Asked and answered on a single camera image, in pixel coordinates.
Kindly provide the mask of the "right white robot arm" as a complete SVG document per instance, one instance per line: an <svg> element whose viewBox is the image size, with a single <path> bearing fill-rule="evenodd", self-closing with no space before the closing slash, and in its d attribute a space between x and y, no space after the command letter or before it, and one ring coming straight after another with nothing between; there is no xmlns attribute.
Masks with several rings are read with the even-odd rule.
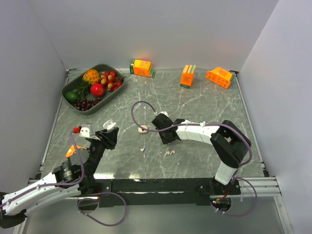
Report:
<svg viewBox="0 0 312 234"><path fill-rule="evenodd" d="M250 140L229 120L221 124L195 123L182 118L172 121L160 113L152 120L152 124L163 144L175 140L193 140L214 147L221 160L213 182L213 189L218 194L229 190L230 181L242 166L245 155L252 157Z"/></svg>

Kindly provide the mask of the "white earbud charging case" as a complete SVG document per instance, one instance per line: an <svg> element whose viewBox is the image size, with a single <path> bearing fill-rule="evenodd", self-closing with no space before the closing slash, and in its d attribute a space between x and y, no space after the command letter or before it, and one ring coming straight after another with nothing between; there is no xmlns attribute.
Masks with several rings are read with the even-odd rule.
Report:
<svg viewBox="0 0 312 234"><path fill-rule="evenodd" d="M115 127L115 125L116 125L116 122L110 119L103 124L103 128L106 130L111 130Z"/></svg>

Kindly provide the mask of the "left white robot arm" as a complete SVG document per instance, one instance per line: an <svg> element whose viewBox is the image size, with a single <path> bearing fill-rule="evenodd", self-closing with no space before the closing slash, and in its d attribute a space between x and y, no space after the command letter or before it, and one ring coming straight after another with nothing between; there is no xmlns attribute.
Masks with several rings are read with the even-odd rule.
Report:
<svg viewBox="0 0 312 234"><path fill-rule="evenodd" d="M94 173L104 151L115 148L119 128L95 131L93 127L93 124L83 124L70 132L89 141L88 148L80 149L73 143L75 153L44 178L16 192L0 194L2 228L18 225L37 209L59 200L95 193L97 182Z"/></svg>

